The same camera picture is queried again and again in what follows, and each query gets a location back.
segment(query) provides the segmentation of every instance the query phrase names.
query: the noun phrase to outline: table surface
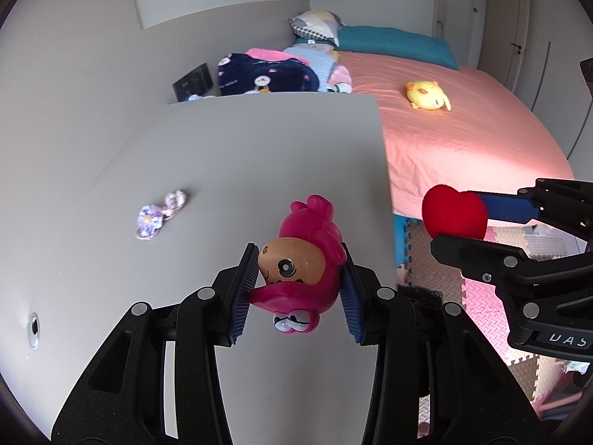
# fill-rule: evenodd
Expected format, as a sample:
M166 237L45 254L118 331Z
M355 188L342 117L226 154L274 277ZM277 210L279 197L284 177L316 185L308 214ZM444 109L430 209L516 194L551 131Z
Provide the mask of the table surface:
M135 302L179 303L236 266L249 242L278 235L293 200L334 203L357 264L394 282L391 202L381 124L366 95L244 95L168 105L79 196L75 215L5 272L2 374L49 434L82 370ZM178 188L187 206L151 241L136 216ZM39 316L39 347L26 324ZM165 361L165 421L175 434L173 351ZM376 350L348 334L340 301L311 334L284 335L251 308L244 334L217 350L235 444L360 443Z

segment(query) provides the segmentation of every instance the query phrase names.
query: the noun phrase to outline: teal pillow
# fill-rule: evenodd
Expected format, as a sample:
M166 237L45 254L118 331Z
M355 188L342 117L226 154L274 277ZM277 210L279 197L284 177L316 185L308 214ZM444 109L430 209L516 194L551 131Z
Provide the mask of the teal pillow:
M442 38L378 26L343 26L338 29L338 38L340 46L337 50L344 52L391 55L459 70L449 45ZM307 41L303 38L297 39L297 43ZM321 40L315 40L315 43L331 45L331 42Z

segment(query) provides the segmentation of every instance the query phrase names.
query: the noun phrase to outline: silver screw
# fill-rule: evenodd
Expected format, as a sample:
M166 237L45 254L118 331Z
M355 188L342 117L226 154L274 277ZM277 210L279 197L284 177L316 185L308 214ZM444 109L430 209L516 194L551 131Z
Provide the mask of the silver screw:
M503 263L506 267L515 267L519 261L515 256L506 256Z
M211 300L214 296L216 296L216 291L212 288L202 288L198 291L198 298L204 301Z
M445 305L445 312L451 316L459 316L461 314L461 308L457 303L447 303Z
M395 297L395 291L391 288L379 288L377 290L377 296L382 300L392 300Z
M39 346L39 318L37 314L33 313L29 316L27 323L27 339L29 340L29 346L36 349Z
M132 314L134 316L142 316L147 311L148 306L146 306L146 303L136 303L134 306L132 306Z
M537 318L537 315L540 313L540 307L536 303L527 303L523 306L523 314L526 318L533 319Z

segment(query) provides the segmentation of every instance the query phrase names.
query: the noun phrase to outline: checkered pillow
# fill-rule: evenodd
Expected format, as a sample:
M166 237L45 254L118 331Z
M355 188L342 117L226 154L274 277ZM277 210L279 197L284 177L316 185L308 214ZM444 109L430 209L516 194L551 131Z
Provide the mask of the checkered pillow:
M307 40L329 40L340 46L337 29L341 22L329 11L307 11L290 20L292 30Z

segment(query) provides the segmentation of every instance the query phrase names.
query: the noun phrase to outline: navy blue plush blanket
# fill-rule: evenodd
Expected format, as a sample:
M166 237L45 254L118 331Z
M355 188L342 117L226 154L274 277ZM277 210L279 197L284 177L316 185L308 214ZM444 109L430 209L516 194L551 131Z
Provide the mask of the navy blue plush blanket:
M220 61L218 87L222 95L257 92L316 92L319 78L296 59L264 62L244 53L232 53Z

